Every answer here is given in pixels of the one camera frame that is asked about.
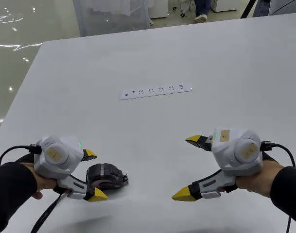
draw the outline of white cabinet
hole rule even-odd
[[[211,0],[210,7],[214,12],[237,10],[240,2],[238,0]]]
[[[150,18],[167,17],[168,0],[147,0]]]

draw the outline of hand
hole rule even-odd
[[[270,197],[271,186],[274,178],[283,166],[276,161],[263,161],[261,172],[252,176],[236,177],[236,185],[250,192],[259,193],[267,198]]]
[[[40,192],[43,189],[54,189],[57,186],[57,181],[54,179],[43,177],[35,172],[35,165],[32,163],[21,163],[24,164],[34,175],[37,183],[37,191],[32,195],[33,198],[39,200],[43,197]]]

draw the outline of shiny gray floor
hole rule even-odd
[[[174,1],[168,17],[154,19],[153,28],[193,23],[194,8],[180,18],[179,10],[172,10]],[[240,0],[237,11],[211,11],[208,22],[240,18],[247,2]],[[0,125],[42,42],[73,37],[79,30],[72,0],[0,1]]]

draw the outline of black pole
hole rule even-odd
[[[249,3],[247,4],[241,18],[247,18],[251,8],[253,8],[254,4],[255,4],[256,0],[249,0]]]

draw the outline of reflective floor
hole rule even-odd
[[[239,18],[247,2],[237,11],[211,11],[208,21]],[[173,6],[170,0],[168,17],[154,19],[153,28],[193,23],[194,8],[180,18]],[[72,0],[0,1],[0,125],[42,42],[79,36]]]

